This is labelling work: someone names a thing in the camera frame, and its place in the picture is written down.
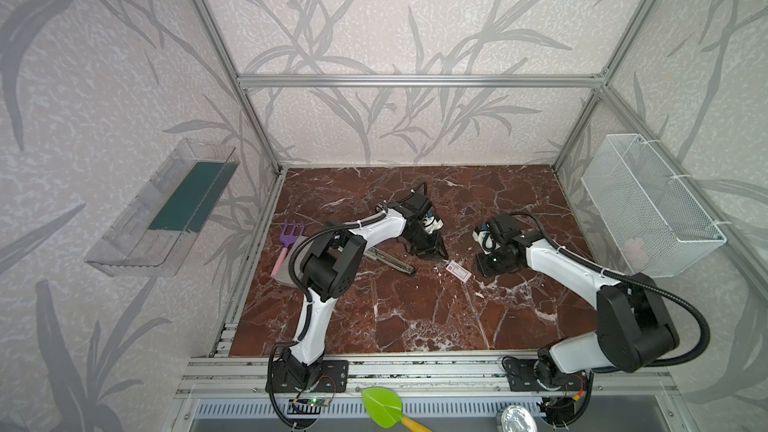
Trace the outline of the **red white staple box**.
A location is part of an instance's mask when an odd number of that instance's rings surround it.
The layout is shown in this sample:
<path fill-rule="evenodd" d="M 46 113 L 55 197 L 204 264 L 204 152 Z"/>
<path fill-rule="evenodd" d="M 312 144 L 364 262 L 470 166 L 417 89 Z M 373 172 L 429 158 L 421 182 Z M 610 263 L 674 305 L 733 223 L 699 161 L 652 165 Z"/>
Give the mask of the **red white staple box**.
<path fill-rule="evenodd" d="M 472 273 L 469 270 L 455 261 L 450 261 L 446 265 L 446 270 L 462 283 L 467 283 L 468 280 L 472 277 Z"/>

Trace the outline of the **white black stapler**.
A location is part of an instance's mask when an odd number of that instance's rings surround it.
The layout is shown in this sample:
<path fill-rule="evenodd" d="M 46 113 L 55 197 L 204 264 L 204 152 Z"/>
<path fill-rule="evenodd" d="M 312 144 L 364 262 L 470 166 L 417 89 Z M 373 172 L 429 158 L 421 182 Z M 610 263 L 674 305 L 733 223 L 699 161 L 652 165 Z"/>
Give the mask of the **white black stapler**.
<path fill-rule="evenodd" d="M 377 261 L 382 261 L 382 262 L 390 260 L 390 256 L 388 254 L 378 250 L 376 247 L 368 248 L 364 252 L 364 256 L 367 258 L 377 260 Z"/>

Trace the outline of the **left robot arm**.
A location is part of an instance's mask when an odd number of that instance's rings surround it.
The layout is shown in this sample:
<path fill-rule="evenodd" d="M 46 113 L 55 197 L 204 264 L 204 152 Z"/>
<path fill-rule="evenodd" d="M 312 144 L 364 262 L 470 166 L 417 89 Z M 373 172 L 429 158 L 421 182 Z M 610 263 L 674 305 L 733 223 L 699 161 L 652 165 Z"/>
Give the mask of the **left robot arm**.
<path fill-rule="evenodd" d="M 288 274 L 303 294 L 302 310 L 293 339 L 275 344 L 270 352 L 266 390 L 302 392 L 320 380 L 336 302 L 354 282 L 367 250 L 402 238 L 408 254 L 446 261 L 442 227 L 422 183 L 404 198 L 379 205 L 370 217 L 331 222 L 300 242 L 289 257 Z"/>

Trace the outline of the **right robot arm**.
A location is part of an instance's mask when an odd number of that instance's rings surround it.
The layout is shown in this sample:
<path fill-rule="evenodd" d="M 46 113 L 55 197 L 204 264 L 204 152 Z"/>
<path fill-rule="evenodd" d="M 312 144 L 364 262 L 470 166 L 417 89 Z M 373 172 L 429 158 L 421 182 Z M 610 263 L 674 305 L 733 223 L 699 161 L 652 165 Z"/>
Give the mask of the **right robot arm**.
<path fill-rule="evenodd" d="M 641 273 L 624 275 L 604 268 L 557 243 L 538 224 L 523 230 L 518 214 L 503 214 L 478 225 L 476 257 L 486 278 L 531 269 L 554 279 L 597 313 L 595 331 L 541 348 L 532 367 L 535 380 L 557 390 L 580 373 L 632 373 L 646 367 L 671 367 L 700 357 L 711 342 L 705 316 L 691 303 L 657 286 Z M 684 309 L 697 323 L 696 344 L 679 355 L 680 337 L 667 305 Z"/>

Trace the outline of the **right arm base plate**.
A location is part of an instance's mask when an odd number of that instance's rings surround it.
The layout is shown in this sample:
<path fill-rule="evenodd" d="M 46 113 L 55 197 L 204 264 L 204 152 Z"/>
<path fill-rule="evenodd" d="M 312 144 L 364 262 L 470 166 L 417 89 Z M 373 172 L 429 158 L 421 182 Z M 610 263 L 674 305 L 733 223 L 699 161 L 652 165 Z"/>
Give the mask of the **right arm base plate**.
<path fill-rule="evenodd" d="M 583 393 L 588 374 L 566 374 L 541 359 L 502 358 L 501 365 L 512 392 Z"/>

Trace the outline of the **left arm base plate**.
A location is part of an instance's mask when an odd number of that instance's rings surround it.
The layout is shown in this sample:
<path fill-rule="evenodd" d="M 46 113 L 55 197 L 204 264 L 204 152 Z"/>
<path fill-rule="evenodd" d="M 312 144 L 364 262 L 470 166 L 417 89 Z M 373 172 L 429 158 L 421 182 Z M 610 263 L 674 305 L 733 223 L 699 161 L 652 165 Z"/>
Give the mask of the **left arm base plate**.
<path fill-rule="evenodd" d="M 346 360 L 320 360 L 305 367 L 293 359 L 272 362 L 266 385 L 268 392 L 345 392 L 349 375 Z"/>

